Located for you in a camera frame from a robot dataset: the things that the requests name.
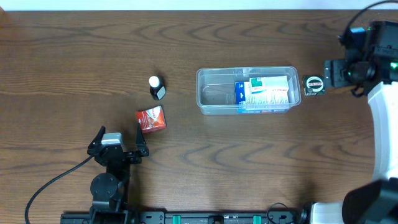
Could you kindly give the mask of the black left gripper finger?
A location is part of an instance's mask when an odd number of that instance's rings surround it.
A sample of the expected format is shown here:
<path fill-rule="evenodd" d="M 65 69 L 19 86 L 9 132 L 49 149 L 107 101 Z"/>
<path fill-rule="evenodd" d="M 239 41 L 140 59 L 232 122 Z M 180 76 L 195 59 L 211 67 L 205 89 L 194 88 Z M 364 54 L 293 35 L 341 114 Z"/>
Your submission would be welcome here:
<path fill-rule="evenodd" d="M 142 134 L 141 125 L 137 125 L 136 131 L 136 147 L 140 152 L 147 152 L 147 144 Z"/>
<path fill-rule="evenodd" d="M 90 148 L 95 148 L 96 146 L 101 144 L 101 140 L 103 138 L 103 135 L 106 132 L 106 128 L 104 126 L 102 126 L 97 135 L 95 136 L 95 138 L 92 140 L 92 142 L 90 143 Z"/>

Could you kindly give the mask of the blue fever patch box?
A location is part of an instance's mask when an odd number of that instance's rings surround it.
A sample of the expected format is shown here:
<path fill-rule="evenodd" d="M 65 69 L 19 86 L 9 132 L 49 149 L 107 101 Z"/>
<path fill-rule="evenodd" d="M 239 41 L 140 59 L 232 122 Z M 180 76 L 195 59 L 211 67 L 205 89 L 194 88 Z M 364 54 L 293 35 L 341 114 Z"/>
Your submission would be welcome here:
<path fill-rule="evenodd" d="M 248 82 L 235 84 L 238 113 L 283 113 L 289 107 L 287 91 L 251 93 Z"/>

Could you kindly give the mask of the white green Panadol box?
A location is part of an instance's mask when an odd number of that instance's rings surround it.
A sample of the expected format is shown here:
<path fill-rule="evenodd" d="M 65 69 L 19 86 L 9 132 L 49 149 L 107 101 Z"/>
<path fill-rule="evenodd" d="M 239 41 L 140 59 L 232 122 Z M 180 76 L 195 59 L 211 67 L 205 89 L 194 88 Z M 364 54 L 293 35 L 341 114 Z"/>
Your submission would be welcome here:
<path fill-rule="evenodd" d="M 250 78 L 249 87 L 251 93 L 262 93 L 264 91 L 288 91 L 289 84 L 286 76 L 256 77 Z"/>

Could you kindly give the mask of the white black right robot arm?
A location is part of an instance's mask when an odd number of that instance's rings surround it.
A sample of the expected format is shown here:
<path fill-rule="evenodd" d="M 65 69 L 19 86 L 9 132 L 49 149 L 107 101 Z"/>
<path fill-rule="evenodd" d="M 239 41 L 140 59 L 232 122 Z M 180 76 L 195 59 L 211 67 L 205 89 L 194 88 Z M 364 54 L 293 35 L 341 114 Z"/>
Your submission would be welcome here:
<path fill-rule="evenodd" d="M 324 63 L 329 87 L 352 87 L 367 97 L 374 125 L 372 181 L 341 202 L 312 203 L 297 223 L 397 223 L 397 23 L 374 21 L 348 27 L 339 37 L 345 58 Z"/>

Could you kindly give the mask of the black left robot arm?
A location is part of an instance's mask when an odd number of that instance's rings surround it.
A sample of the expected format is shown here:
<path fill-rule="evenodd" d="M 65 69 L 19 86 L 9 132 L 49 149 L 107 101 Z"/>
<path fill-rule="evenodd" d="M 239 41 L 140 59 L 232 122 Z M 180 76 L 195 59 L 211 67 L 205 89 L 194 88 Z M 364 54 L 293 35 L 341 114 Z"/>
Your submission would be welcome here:
<path fill-rule="evenodd" d="M 104 166 L 106 171 L 91 182 L 93 196 L 89 224 L 138 224 L 138 212 L 128 205 L 131 166 L 140 164 L 149 155 L 149 149 L 137 126 L 135 151 L 126 152 L 121 133 L 107 133 L 102 126 L 88 146 L 87 153 Z"/>

